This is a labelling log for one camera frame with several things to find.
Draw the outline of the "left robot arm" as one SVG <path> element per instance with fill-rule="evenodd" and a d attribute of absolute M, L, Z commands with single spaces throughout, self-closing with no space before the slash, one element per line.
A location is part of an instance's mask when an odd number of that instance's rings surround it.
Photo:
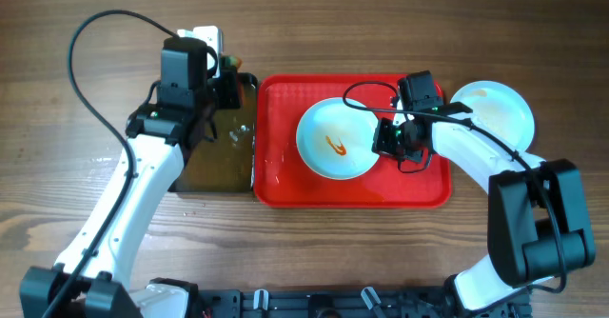
<path fill-rule="evenodd" d="M 27 317 L 197 317 L 195 284 L 155 280 L 130 291 L 136 254 L 165 194 L 202 142 L 215 142 L 213 115 L 241 106 L 237 62 L 222 35 L 180 30 L 165 40 L 161 77 L 128 118 L 123 151 L 85 225 L 52 268 L 30 268 L 20 285 Z"/>

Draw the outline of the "green yellow sponge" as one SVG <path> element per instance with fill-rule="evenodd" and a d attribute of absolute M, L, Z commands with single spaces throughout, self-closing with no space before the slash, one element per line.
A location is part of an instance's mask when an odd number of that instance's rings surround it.
<path fill-rule="evenodd" d="M 223 56 L 223 65 L 225 67 L 234 67 L 238 69 L 243 64 L 241 58 L 234 55 L 224 55 Z"/>

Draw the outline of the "white plate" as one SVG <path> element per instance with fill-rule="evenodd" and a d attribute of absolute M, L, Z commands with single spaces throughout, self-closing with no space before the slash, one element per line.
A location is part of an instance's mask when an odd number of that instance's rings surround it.
<path fill-rule="evenodd" d="M 482 123 L 518 151 L 527 151 L 535 136 L 535 120 L 526 101 L 513 89 L 495 81 L 476 81 L 463 86 L 451 98 L 461 102 Z"/>
<path fill-rule="evenodd" d="M 296 128 L 301 159 L 316 174 L 349 180 L 371 170 L 380 156 L 372 151 L 377 116 L 365 105 L 341 97 L 310 107 Z"/>

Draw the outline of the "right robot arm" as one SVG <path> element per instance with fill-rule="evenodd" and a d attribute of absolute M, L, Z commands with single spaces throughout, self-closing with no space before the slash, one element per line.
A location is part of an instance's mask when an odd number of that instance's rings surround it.
<path fill-rule="evenodd" d="M 429 71 L 406 75 L 389 89 L 384 113 L 394 117 L 379 123 L 373 151 L 397 162 L 446 158 L 488 199 L 487 255 L 440 288 L 404 291 L 403 313 L 424 308 L 440 317 L 521 317 L 532 291 L 561 293 L 571 271 L 594 263 L 594 235 L 572 162 L 519 150 L 488 127 L 480 108 L 444 103 Z"/>

